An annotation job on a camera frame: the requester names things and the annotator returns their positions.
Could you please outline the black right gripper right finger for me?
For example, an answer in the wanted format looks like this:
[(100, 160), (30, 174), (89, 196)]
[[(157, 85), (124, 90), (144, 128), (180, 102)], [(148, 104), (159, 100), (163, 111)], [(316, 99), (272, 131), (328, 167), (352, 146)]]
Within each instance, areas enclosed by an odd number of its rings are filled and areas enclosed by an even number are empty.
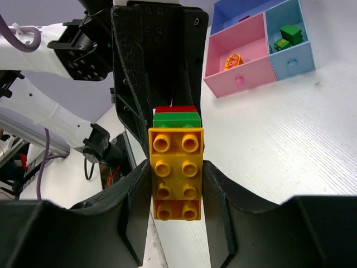
[(305, 195), (270, 202), (203, 164), (212, 267), (355, 267), (356, 197)]

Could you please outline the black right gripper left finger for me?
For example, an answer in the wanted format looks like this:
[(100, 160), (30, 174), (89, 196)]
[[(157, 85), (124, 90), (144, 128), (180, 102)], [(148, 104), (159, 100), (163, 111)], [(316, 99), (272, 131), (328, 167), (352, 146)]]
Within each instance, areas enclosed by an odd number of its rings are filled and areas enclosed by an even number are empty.
[(119, 182), (69, 209), (1, 202), (2, 267), (140, 267), (151, 201), (142, 161)]

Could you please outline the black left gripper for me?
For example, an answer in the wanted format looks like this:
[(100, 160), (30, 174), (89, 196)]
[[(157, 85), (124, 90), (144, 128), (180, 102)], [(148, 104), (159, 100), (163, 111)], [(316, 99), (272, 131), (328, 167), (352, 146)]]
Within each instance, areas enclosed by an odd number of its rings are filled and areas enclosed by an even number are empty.
[(148, 1), (115, 2), (110, 15), (112, 37), (106, 24), (75, 19), (47, 47), (74, 80), (102, 81), (113, 71), (118, 118), (148, 154), (156, 107), (201, 106), (209, 16), (199, 7)]

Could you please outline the red bottom lego brick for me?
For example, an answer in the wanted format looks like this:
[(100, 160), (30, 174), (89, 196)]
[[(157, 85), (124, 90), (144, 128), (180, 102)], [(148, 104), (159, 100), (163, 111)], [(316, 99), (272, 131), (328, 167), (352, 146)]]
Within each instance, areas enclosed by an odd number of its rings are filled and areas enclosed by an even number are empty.
[(155, 113), (197, 112), (195, 106), (157, 106)]

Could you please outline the green lego brick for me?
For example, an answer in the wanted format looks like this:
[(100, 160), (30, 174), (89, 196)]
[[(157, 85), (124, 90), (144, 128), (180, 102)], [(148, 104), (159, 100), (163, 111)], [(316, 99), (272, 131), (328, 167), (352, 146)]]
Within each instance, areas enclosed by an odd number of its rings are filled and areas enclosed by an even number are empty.
[(153, 127), (201, 127), (201, 118), (197, 112), (155, 113), (153, 118)]

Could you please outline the green number two lego cube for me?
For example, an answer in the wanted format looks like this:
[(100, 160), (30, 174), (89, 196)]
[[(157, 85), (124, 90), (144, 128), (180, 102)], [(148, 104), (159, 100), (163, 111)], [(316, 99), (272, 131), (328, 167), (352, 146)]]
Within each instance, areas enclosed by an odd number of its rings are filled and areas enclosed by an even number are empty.
[(298, 45), (303, 41), (302, 30), (295, 25), (285, 25), (280, 28), (282, 38), (292, 45)]

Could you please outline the green lego plate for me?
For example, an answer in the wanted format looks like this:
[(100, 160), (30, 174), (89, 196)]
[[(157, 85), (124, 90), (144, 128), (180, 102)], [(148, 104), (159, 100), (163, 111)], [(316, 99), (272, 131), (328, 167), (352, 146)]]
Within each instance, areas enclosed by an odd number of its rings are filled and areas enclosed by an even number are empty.
[(292, 44), (284, 38), (280, 38), (274, 42), (274, 49), (276, 52), (285, 50), (287, 48), (290, 48), (291, 46)]

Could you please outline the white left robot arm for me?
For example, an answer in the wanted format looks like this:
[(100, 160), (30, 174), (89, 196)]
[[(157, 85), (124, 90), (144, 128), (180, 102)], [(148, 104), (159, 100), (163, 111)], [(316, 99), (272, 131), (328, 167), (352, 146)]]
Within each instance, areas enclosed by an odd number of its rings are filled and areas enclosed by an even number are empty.
[(1, 108), (44, 126), (91, 162), (123, 153), (93, 114), (110, 85), (120, 122), (149, 153), (153, 109), (200, 107), (209, 16), (179, 1), (81, 1), (84, 17), (37, 27), (1, 21)]

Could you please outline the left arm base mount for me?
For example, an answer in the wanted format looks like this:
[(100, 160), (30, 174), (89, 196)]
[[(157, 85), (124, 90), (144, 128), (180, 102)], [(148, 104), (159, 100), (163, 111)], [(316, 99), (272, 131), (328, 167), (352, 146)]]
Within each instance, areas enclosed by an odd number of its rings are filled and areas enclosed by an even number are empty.
[(120, 133), (110, 142), (110, 150), (107, 158), (97, 158), (94, 145), (87, 138), (84, 140), (84, 149), (82, 151), (84, 159), (84, 175), (86, 180), (91, 180), (94, 173), (94, 165), (99, 165), (102, 188), (106, 189), (114, 185), (120, 179), (128, 175), (136, 166), (133, 151), (126, 131)]

